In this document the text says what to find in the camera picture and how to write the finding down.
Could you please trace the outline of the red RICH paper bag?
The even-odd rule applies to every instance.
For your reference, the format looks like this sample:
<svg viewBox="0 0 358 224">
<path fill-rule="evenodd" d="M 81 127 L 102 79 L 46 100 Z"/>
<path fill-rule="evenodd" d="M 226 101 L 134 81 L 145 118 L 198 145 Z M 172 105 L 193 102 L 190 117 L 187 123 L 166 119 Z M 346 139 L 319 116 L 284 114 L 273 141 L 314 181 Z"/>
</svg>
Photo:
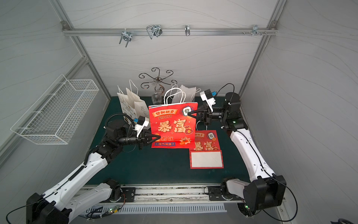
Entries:
<svg viewBox="0 0 358 224">
<path fill-rule="evenodd" d="M 190 169 L 223 169 L 223 156 L 217 132 L 202 130 L 195 133 L 195 148 L 189 150 Z"/>
</svg>

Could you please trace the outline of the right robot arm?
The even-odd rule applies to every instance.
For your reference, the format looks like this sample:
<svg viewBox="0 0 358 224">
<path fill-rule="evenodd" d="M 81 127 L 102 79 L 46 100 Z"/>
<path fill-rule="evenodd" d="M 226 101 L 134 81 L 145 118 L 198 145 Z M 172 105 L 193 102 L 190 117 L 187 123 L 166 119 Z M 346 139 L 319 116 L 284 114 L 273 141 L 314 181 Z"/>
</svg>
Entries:
<svg viewBox="0 0 358 224">
<path fill-rule="evenodd" d="M 234 92 L 227 93 L 221 107 L 215 106 L 216 96 L 210 90 L 202 91 L 203 105 L 188 115 L 206 126 L 219 121 L 247 168 L 250 181 L 226 178 L 221 184 L 222 197 L 226 200 L 240 197 L 251 212 L 280 206 L 287 188 L 286 181 L 283 176 L 275 174 L 258 151 L 241 114 L 240 96 Z"/>
</svg>

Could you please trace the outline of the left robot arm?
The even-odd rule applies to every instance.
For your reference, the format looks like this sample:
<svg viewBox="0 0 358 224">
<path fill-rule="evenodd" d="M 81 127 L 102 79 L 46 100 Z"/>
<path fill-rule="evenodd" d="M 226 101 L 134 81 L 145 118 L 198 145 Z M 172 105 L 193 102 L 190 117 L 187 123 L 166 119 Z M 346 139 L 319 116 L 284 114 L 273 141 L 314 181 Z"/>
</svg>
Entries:
<svg viewBox="0 0 358 224">
<path fill-rule="evenodd" d="M 76 196 L 76 193 L 99 171 L 110 164 L 124 146 L 142 148 L 160 136 L 146 130 L 149 118 L 140 116 L 127 123 L 110 116 L 105 122 L 102 141 L 89 150 L 84 161 L 62 181 L 43 194 L 34 193 L 26 202 L 27 224 L 69 224 L 95 204 L 110 198 L 120 199 L 119 183 L 108 179 L 94 189 Z"/>
</svg>

